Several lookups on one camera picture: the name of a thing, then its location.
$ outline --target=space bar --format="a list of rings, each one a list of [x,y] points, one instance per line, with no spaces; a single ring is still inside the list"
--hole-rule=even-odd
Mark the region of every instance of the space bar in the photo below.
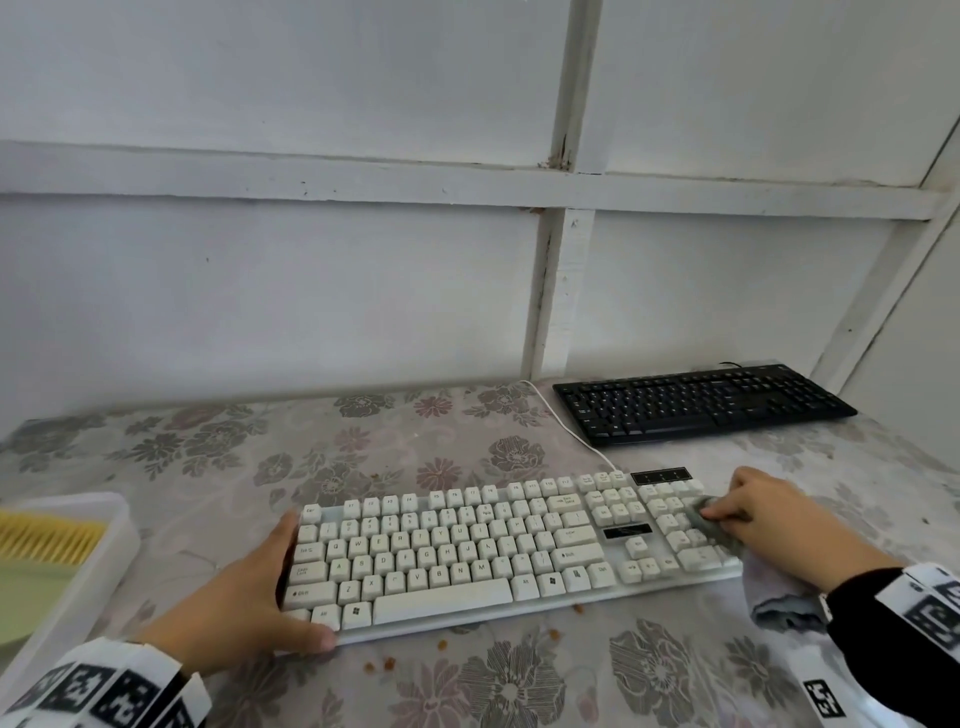
[[[644,422],[643,432],[655,435],[661,432],[682,432],[690,429],[714,429],[716,423],[710,415],[688,415],[685,417],[666,417],[662,420]]]
[[[513,600],[510,582],[506,579],[472,581],[469,584],[440,589],[422,589],[419,592],[378,597],[373,603],[373,623],[389,624],[405,619],[435,617],[450,612],[463,612],[465,609],[509,604]]]

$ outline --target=keyboard cable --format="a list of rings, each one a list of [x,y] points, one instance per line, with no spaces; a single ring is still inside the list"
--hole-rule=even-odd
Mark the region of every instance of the keyboard cable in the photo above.
[[[543,401],[543,404],[546,405],[546,408],[547,408],[548,410],[550,410],[550,414],[553,415],[554,419],[560,424],[560,427],[562,427],[562,428],[565,429],[567,432],[569,432],[570,435],[572,435],[573,438],[574,438],[578,443],[580,443],[581,445],[583,445],[585,448],[591,449],[591,450],[593,450],[594,452],[596,452],[596,453],[603,459],[603,461],[604,461],[605,463],[607,463],[607,465],[610,466],[610,468],[611,468],[612,471],[619,471],[619,470],[620,470],[619,468],[617,468],[617,467],[613,464],[613,462],[611,462],[611,459],[610,459],[609,457],[607,457],[603,452],[601,452],[600,450],[598,450],[598,449],[595,448],[594,446],[592,446],[592,445],[588,444],[587,442],[585,442],[584,440],[582,440],[582,439],[580,438],[580,436],[579,436],[576,432],[574,432],[572,429],[570,429],[569,427],[567,427],[567,426],[564,424],[564,421],[560,419],[560,415],[558,415],[558,414],[554,411],[553,407],[550,406],[550,402],[548,402],[548,401],[546,400],[546,397],[544,397],[544,396],[540,393],[540,390],[537,389],[537,385],[536,385],[536,384],[534,384],[532,381],[530,381],[530,380],[528,380],[528,379],[521,379],[521,380],[520,380],[520,384],[529,384],[529,385],[531,386],[531,388],[533,388],[534,392],[537,393],[537,396]]]

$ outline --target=black keyboard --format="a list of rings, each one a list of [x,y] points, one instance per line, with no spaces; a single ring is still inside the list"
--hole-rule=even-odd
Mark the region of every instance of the black keyboard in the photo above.
[[[850,417],[856,410],[782,364],[554,384],[595,447]]]

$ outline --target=hand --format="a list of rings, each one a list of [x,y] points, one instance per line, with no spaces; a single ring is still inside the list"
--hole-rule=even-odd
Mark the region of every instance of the hand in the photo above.
[[[853,576],[903,564],[867,544],[793,483],[737,468],[730,491],[700,515],[779,569],[830,592]]]
[[[286,513],[266,540],[234,561],[134,637],[183,664],[183,672],[210,674],[261,652],[328,652],[336,635],[322,624],[284,615],[276,582],[299,526]]]

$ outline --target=tablecloth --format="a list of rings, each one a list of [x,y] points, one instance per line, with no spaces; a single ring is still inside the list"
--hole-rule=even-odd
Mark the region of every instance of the tablecloth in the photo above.
[[[624,472],[687,467],[716,493],[754,465],[877,546],[960,570],[960,476],[867,417],[608,453]],[[30,421],[0,449],[0,499],[123,494],[143,546],[94,634],[124,636],[292,506],[605,469],[507,383]],[[783,659],[802,641],[757,630],[733,579],[266,656],[210,679],[208,725],[815,726]]]

